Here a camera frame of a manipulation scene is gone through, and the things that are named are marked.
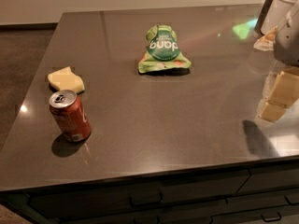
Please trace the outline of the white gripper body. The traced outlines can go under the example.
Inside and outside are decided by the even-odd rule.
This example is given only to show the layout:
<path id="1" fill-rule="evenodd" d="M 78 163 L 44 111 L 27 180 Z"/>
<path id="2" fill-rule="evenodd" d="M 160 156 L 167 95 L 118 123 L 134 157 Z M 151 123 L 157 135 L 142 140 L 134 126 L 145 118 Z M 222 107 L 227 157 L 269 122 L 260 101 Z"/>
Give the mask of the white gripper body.
<path id="1" fill-rule="evenodd" d="M 282 63 L 299 65 L 299 1 L 278 23 L 274 56 Z"/>

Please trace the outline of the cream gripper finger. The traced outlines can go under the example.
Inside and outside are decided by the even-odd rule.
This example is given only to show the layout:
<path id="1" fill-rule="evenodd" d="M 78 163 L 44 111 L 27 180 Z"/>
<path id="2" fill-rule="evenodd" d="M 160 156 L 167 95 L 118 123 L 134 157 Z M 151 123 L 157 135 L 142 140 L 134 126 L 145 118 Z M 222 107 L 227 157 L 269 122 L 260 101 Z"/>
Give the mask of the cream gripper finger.
<path id="1" fill-rule="evenodd" d="M 299 99 L 299 68 L 283 69 L 276 77 L 270 91 L 268 101 L 286 108 L 291 107 Z"/>
<path id="2" fill-rule="evenodd" d="M 287 108 L 283 105 L 272 104 L 265 100 L 262 100 L 259 104 L 259 117 L 263 120 L 270 122 L 276 122 L 287 111 Z"/>

